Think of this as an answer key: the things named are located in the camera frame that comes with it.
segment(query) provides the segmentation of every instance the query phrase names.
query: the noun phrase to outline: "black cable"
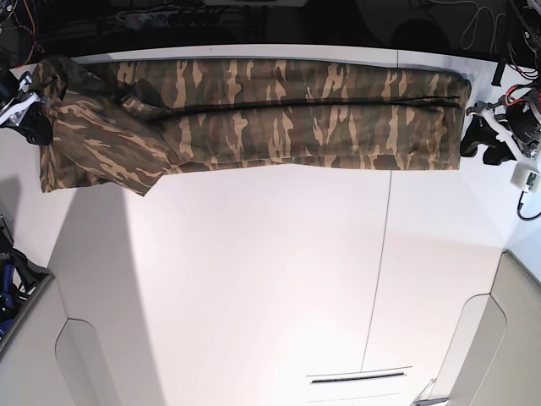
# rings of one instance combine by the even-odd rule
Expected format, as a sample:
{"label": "black cable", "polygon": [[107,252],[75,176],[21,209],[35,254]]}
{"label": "black cable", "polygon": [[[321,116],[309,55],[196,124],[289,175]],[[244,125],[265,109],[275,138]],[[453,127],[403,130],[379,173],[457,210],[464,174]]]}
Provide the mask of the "black cable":
{"label": "black cable", "polygon": [[412,3],[412,0],[408,0],[409,1],[409,7],[414,9],[414,10],[423,10],[423,12],[429,16],[429,19],[432,20],[432,22],[436,25],[438,25],[438,23],[436,23],[436,20],[434,18],[434,16],[428,11],[428,7],[430,7],[431,5],[433,4],[429,4],[429,3],[421,3],[419,1],[419,5],[418,6],[414,6],[413,3]]}
{"label": "black cable", "polygon": [[124,22],[120,23],[119,25],[115,25],[114,27],[112,27],[110,30],[104,32],[103,34],[101,34],[100,36],[98,36],[97,38],[94,38],[93,40],[87,42],[86,44],[84,44],[81,49],[86,49],[88,48],[90,45],[92,44],[95,44],[96,42],[98,42],[100,39],[102,39],[104,36],[108,36],[109,34],[113,33],[114,30],[117,30],[121,27],[123,27],[125,25]]}
{"label": "black cable", "polygon": [[11,233],[9,232],[9,227],[8,227],[8,224],[6,223],[6,219],[4,218],[3,214],[0,214],[0,220],[2,220],[3,228],[8,233],[9,239],[11,240],[10,243],[14,244],[15,240],[14,240],[13,236],[11,235]]}
{"label": "black cable", "polygon": [[516,0],[510,0],[509,3],[511,4],[511,8],[513,9],[513,13],[518,18],[522,26],[526,29],[526,31],[532,36],[533,41],[537,45],[538,49],[541,49],[541,37],[538,36],[538,33],[535,32],[535,30],[530,27],[530,24],[527,23],[526,19],[524,19],[524,16],[518,9],[515,3]]}
{"label": "black cable", "polygon": [[533,217],[524,217],[521,213],[522,207],[524,206],[524,203],[522,203],[522,198],[524,197],[524,192],[521,193],[521,197],[518,200],[518,205],[516,206],[516,214],[518,215],[518,218],[525,222],[532,222],[533,220],[537,220],[541,217],[541,212],[539,214],[536,214]]}
{"label": "black cable", "polygon": [[507,42],[507,54],[509,55],[509,59],[511,60],[511,63],[508,63],[511,69],[518,72],[526,80],[532,80],[534,82],[538,80],[539,70],[537,69],[537,65],[538,65],[537,55],[536,55],[536,69],[533,72],[524,72],[518,67],[517,63],[515,62],[515,58],[513,57],[513,54],[516,54],[516,53],[513,49],[513,44],[510,41]]}

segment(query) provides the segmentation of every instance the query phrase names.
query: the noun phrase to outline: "robotic arm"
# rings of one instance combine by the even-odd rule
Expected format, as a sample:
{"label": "robotic arm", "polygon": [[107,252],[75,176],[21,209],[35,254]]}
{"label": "robotic arm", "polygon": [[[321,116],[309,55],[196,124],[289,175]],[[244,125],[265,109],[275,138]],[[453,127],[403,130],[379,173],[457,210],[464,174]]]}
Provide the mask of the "robotic arm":
{"label": "robotic arm", "polygon": [[[520,89],[529,89],[522,97],[513,94]],[[488,149],[483,155],[487,165],[500,165],[505,161],[516,161],[511,183],[522,191],[517,207],[518,216],[525,221],[541,217],[524,217],[521,214],[523,198],[534,193],[541,182],[539,163],[541,154],[541,85],[512,86],[496,103],[478,101],[467,110],[473,120],[460,145],[461,156],[477,154],[478,145]]]}
{"label": "robotic arm", "polygon": [[46,99],[35,91],[25,92],[32,82],[29,73],[20,80],[9,70],[0,72],[0,128],[10,128],[33,145],[52,142],[52,126],[43,114]]}

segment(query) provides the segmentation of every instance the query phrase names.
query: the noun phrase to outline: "camouflage pants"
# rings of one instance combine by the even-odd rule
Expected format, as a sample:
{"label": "camouflage pants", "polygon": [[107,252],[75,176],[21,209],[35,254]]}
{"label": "camouflage pants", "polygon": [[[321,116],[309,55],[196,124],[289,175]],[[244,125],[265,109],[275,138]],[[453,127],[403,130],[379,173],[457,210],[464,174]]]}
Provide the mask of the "camouflage pants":
{"label": "camouflage pants", "polygon": [[54,141],[49,192],[164,174],[297,163],[457,169],[470,84],[456,74],[265,59],[43,60],[32,88]]}

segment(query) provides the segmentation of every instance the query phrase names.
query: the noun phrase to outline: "black equipment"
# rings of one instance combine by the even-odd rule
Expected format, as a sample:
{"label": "black equipment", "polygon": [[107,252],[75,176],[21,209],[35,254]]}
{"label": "black equipment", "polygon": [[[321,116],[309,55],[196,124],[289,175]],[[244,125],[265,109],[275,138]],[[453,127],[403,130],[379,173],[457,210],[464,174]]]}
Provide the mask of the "black equipment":
{"label": "black equipment", "polygon": [[3,217],[0,225],[0,256],[2,257],[0,260],[0,339],[2,339],[34,289],[47,274],[45,270],[31,264],[25,254],[13,247],[11,233]]}
{"label": "black equipment", "polygon": [[[513,86],[497,103],[478,102],[475,107],[467,110],[467,114],[480,114],[483,110],[494,111],[498,107],[503,107],[504,113],[494,114],[495,121],[512,133],[513,144],[525,158],[535,160],[541,140],[541,100],[539,99],[541,90],[535,87],[519,99],[512,98],[514,91],[532,86],[534,85]],[[499,140],[499,136],[501,134],[498,129],[492,128],[486,117],[475,115],[462,139],[461,156],[475,156],[477,145],[482,144],[488,147],[483,156],[483,162],[486,165],[500,165],[502,162],[511,160],[520,161],[522,157],[515,156],[505,140]]]}
{"label": "black equipment", "polygon": [[0,24],[13,15],[16,6],[17,0],[0,0]]}
{"label": "black equipment", "polygon": [[43,113],[45,99],[35,91],[23,88],[32,82],[30,74],[17,80],[9,71],[0,72],[0,128],[10,128],[33,145],[52,142],[52,126]]}

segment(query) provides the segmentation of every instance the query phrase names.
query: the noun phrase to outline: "camouflage fabric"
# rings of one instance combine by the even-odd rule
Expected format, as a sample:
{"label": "camouflage fabric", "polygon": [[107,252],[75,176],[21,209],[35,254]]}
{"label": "camouflage fabric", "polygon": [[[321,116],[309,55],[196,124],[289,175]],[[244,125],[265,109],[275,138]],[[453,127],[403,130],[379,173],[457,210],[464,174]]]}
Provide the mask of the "camouflage fabric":
{"label": "camouflage fabric", "polygon": [[41,61],[31,87],[51,99],[43,191],[141,195],[164,174],[282,163],[458,169],[471,90],[456,74],[346,63],[64,57]]}

